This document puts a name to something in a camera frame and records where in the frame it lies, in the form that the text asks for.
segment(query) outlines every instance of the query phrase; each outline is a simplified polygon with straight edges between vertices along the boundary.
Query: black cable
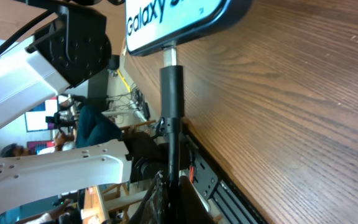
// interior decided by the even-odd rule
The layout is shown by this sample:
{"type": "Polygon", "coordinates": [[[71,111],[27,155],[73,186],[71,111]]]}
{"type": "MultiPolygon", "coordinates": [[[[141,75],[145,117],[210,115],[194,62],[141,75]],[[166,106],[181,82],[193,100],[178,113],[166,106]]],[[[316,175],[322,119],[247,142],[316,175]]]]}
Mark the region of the black cable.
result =
{"type": "Polygon", "coordinates": [[[27,31],[29,31],[33,26],[44,20],[46,17],[50,16],[53,12],[45,11],[41,15],[37,16],[35,19],[28,22],[18,31],[16,31],[10,38],[8,38],[3,44],[0,46],[0,55],[4,53],[6,49],[8,49],[15,41],[17,41],[22,35],[24,35],[27,31]]]}

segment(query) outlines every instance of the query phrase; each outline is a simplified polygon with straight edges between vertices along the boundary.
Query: floor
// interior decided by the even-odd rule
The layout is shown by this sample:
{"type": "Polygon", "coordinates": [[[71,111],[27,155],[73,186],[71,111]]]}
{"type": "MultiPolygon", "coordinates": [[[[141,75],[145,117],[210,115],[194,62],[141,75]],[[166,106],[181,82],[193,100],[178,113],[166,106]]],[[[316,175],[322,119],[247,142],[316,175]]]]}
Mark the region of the floor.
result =
{"type": "MultiPolygon", "coordinates": [[[[121,72],[122,76],[124,77],[125,81],[127,82],[127,84],[132,89],[136,86],[136,84],[134,83],[131,76],[127,73],[127,71],[124,69],[124,64],[125,64],[125,57],[121,57],[120,72],[121,72]]],[[[127,107],[125,105],[129,104],[130,95],[122,96],[122,97],[120,97],[120,96],[125,95],[128,92],[129,91],[128,91],[127,87],[125,86],[124,82],[122,81],[121,77],[111,73],[109,76],[109,83],[108,83],[108,95],[110,97],[114,96],[114,99],[116,101],[113,103],[112,106],[118,106],[118,108],[116,108],[118,111],[127,109],[127,107]]],[[[150,110],[150,119],[158,120],[160,116],[158,113],[156,113],[156,111],[152,108],[152,106],[150,104],[149,104],[149,110],[150,110]]],[[[127,116],[118,116],[116,118],[116,124],[119,127],[137,124],[139,122],[140,122],[140,119],[136,118],[133,114],[127,115],[127,116]]],[[[143,190],[147,190],[149,186],[150,186],[149,180],[144,180],[139,183],[133,183],[129,186],[129,193],[134,194],[134,193],[137,193],[137,192],[140,192],[143,190]]],[[[129,207],[128,214],[130,217],[135,213],[135,211],[139,207],[139,204],[140,204],[140,202],[137,204],[133,204],[129,207]]],[[[217,215],[219,215],[219,210],[216,208],[216,206],[214,205],[214,203],[211,200],[208,201],[208,204],[209,204],[211,216],[216,217],[217,215]]],[[[227,223],[227,221],[222,219],[218,223],[224,224],[224,223],[227,223]]]]}

